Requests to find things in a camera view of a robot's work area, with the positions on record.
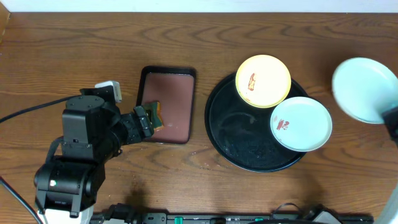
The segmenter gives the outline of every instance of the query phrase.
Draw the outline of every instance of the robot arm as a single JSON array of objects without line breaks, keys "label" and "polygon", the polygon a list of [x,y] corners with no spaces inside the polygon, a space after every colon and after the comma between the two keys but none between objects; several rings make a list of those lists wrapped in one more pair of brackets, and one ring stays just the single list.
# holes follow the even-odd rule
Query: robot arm
[{"label": "robot arm", "polygon": [[[151,111],[137,106],[135,113],[120,114],[116,106],[121,99],[119,83],[109,84],[82,89],[81,96],[66,102],[63,137],[53,142],[34,179],[35,204],[41,217],[49,219],[56,213],[53,216],[59,222],[61,213],[73,220],[85,216],[82,211],[92,214],[97,191],[105,180],[105,162],[120,155],[121,146],[153,135]],[[58,144],[62,156],[54,155]]]},{"label": "robot arm", "polygon": [[[384,124],[390,134],[391,140],[398,145],[398,108],[393,108],[382,114]],[[392,192],[387,205],[384,207],[380,217],[375,224],[398,223],[398,184]]]}]

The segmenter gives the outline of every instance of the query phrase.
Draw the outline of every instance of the wooden table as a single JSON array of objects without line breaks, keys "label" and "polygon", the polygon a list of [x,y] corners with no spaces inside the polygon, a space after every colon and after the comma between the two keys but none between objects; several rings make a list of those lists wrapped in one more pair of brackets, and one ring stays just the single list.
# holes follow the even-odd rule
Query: wooden table
[{"label": "wooden table", "polygon": [[[395,14],[14,13],[0,46],[0,117],[117,80],[122,113],[134,106],[146,65],[197,70],[192,134],[184,146],[141,143],[106,164],[96,211],[115,203],[170,212],[269,213],[284,202],[323,203],[340,213],[378,216],[397,182],[398,151],[383,125],[348,117],[331,94],[336,66],[369,57],[398,73]],[[248,57],[281,59],[333,118],[321,149],[286,170],[258,174],[221,157],[206,134],[205,103]],[[31,204],[33,177],[62,135],[65,105],[1,124],[0,174]],[[0,191],[2,223],[32,223]]]}]

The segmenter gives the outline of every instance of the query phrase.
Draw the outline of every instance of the black cable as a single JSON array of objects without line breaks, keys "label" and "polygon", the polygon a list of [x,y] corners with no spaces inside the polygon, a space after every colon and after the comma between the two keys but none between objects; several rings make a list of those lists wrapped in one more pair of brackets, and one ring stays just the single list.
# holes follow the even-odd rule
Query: black cable
[{"label": "black cable", "polygon": [[1,118],[0,119],[0,123],[3,123],[5,121],[7,121],[8,119],[11,119],[11,118],[13,118],[15,116],[18,116],[18,115],[21,115],[21,114],[24,114],[24,113],[27,113],[27,112],[30,112],[30,111],[33,111],[33,110],[45,108],[46,106],[51,106],[51,105],[54,105],[54,104],[57,104],[57,103],[61,103],[63,101],[67,101],[67,100],[69,100],[70,98],[73,98],[73,97],[76,97],[76,96],[68,96],[68,97],[65,97],[65,98],[62,98],[62,99],[59,99],[59,100],[55,100],[53,102],[48,102],[48,103],[44,103],[42,105],[37,105],[37,106],[33,106],[31,108],[26,108],[26,109],[20,110],[18,112],[12,113],[12,114],[10,114],[8,116],[5,116],[5,117]]},{"label": "black cable", "polygon": [[249,224],[324,224],[309,220],[261,220]]},{"label": "black cable", "polygon": [[[3,123],[5,121],[7,121],[8,119],[11,119],[13,117],[16,117],[18,115],[21,115],[21,114],[24,114],[24,113],[27,113],[27,112],[30,112],[30,111],[33,111],[33,110],[45,108],[46,106],[51,106],[51,105],[54,105],[54,104],[57,104],[57,103],[61,103],[63,101],[67,101],[67,100],[69,100],[69,99],[71,99],[73,97],[76,97],[76,96],[68,96],[68,97],[65,97],[65,98],[62,98],[62,99],[59,99],[59,100],[55,100],[55,101],[52,101],[52,102],[44,103],[42,105],[37,105],[37,106],[33,106],[31,108],[26,108],[26,109],[20,110],[18,112],[12,113],[12,114],[10,114],[8,116],[5,116],[5,117],[1,118],[0,119],[0,123]],[[57,149],[55,147],[55,145],[58,146],[59,142],[61,140],[62,140],[61,137],[59,137],[58,139],[56,139],[53,142],[52,147],[55,148],[55,150]],[[48,159],[51,159],[53,157],[54,153],[55,153],[54,150],[52,150],[52,151],[50,150],[49,153],[47,154],[46,161]],[[6,188],[12,194],[12,196],[14,196],[28,210],[28,212],[35,218],[37,223],[43,224],[43,222],[41,221],[39,216],[35,213],[34,209],[1,176],[0,176],[0,184],[3,185],[4,188]]]},{"label": "black cable", "polygon": [[285,207],[285,206],[288,206],[288,205],[291,205],[291,206],[296,207],[297,210],[301,213],[301,215],[304,214],[304,211],[303,211],[301,208],[299,208],[299,206],[297,206],[297,205],[294,204],[294,203],[289,203],[289,202],[288,202],[288,203],[283,203],[282,205],[279,205],[279,207],[278,207],[274,212],[271,213],[271,216],[270,216],[269,219],[274,219],[274,215],[279,211],[279,209],[281,209],[281,208],[283,208],[283,207]]},{"label": "black cable", "polygon": [[43,224],[38,214],[35,213],[35,210],[0,176],[0,184],[7,189],[12,196],[14,196],[26,209],[27,211],[35,218],[36,222],[39,224]]},{"label": "black cable", "polygon": [[63,136],[58,137],[51,143],[49,152],[47,153],[47,157],[45,158],[45,163],[48,163],[53,159],[55,152],[57,151],[57,148],[60,145],[60,143],[62,142],[62,140],[63,140]]}]

